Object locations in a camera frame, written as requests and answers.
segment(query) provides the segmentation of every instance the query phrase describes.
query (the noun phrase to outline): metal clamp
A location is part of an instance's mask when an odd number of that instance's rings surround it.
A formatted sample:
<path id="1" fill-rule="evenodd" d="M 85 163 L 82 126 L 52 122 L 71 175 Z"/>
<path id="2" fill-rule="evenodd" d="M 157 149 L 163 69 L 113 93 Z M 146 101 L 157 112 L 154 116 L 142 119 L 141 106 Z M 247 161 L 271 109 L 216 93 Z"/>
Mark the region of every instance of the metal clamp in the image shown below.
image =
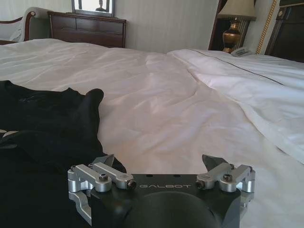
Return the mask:
<path id="1" fill-rule="evenodd" d="M 94 164 L 92 168 L 98 173 L 107 174 L 119 189 L 132 190 L 136 188 L 136 182 L 131 174 L 119 172 L 101 162 Z"/>
<path id="2" fill-rule="evenodd" d="M 230 164 L 221 163 L 209 172 L 197 175 L 196 185 L 202 190 L 212 189 L 214 188 L 215 182 L 219 181 L 224 174 L 231 173 L 231 169 Z"/>
<path id="3" fill-rule="evenodd" d="M 112 167 L 98 162 L 96 164 L 72 166 L 68 170 L 68 196 L 76 204 L 77 212 L 92 225 L 92 212 L 88 204 L 93 188 L 98 192 L 107 192 L 112 188 L 112 182 L 120 189 L 132 190 L 136 182 L 132 175 L 122 173 Z"/>
<path id="4" fill-rule="evenodd" d="M 197 176 L 196 185 L 199 189 L 212 189 L 215 182 L 225 192 L 241 191 L 240 218 L 247 210 L 248 203 L 254 198 L 256 172 L 250 166 L 240 165 L 237 169 L 228 163 L 219 166 L 205 174 Z"/>

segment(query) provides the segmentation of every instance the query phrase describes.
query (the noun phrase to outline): wrinkled sheet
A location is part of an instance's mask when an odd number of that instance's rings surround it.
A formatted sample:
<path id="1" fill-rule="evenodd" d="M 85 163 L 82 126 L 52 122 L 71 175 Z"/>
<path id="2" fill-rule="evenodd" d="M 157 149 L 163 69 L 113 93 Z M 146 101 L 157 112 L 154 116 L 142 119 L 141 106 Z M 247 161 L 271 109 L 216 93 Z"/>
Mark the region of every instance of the wrinkled sheet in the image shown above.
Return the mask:
<path id="1" fill-rule="evenodd" d="M 199 81 L 236 101 L 257 129 L 304 163 L 304 64 L 270 56 L 173 51 Z"/>
<path id="2" fill-rule="evenodd" d="M 101 88 L 98 138 L 130 173 L 203 173 L 201 156 L 256 170 L 243 228 L 301 227 L 304 166 L 279 150 L 240 104 L 171 54 L 45 39 L 0 46 L 0 80 L 85 94 Z"/>

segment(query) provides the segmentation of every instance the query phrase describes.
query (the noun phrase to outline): wall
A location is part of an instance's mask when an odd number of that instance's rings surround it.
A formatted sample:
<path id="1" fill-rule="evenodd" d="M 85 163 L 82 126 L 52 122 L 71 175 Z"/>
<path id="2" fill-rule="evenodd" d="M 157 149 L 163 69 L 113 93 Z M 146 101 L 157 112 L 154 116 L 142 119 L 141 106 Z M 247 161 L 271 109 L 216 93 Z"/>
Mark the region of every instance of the wall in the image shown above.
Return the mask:
<path id="1" fill-rule="evenodd" d="M 166 53 L 208 49 L 218 0 L 116 0 L 127 19 L 127 47 Z"/>
<path id="2" fill-rule="evenodd" d="M 256 48 L 259 44 L 262 31 L 264 29 L 264 25 L 268 17 L 268 13 L 272 5 L 272 1 L 273 0 L 256 1 L 256 21 L 250 22 L 243 45 L 244 47 L 248 47 L 254 53 L 256 52 Z M 272 30 L 275 26 L 276 16 L 279 12 L 279 2 L 280 1 L 278 0 L 260 54 L 264 54 L 266 51 L 270 36 L 272 34 Z"/>
<path id="3" fill-rule="evenodd" d="M 0 0 L 0 20 L 14 20 L 23 17 L 31 6 L 58 12 L 71 12 L 71 0 Z"/>

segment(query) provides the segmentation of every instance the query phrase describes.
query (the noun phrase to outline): wooden headboard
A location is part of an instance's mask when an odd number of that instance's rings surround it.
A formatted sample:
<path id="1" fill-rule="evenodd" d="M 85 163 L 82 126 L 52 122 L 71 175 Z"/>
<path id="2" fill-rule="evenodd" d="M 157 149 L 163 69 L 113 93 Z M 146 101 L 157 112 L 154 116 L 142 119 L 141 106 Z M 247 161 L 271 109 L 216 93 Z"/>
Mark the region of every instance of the wooden headboard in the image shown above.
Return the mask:
<path id="1" fill-rule="evenodd" d="M 281 0 L 265 54 L 304 62 L 304 0 Z"/>

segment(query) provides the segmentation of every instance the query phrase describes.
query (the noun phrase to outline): brass lamp base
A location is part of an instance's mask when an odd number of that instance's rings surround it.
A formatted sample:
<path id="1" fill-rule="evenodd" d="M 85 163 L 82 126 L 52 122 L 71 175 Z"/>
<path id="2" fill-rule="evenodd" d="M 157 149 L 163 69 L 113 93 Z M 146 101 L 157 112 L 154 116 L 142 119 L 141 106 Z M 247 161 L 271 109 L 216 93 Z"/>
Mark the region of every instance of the brass lamp base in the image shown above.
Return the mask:
<path id="1" fill-rule="evenodd" d="M 232 20 L 230 28 L 223 33 L 223 41 L 225 47 L 223 51 L 231 53 L 233 51 L 234 46 L 239 42 L 241 38 L 241 34 L 238 31 L 240 23 L 241 22 L 238 20 Z"/>

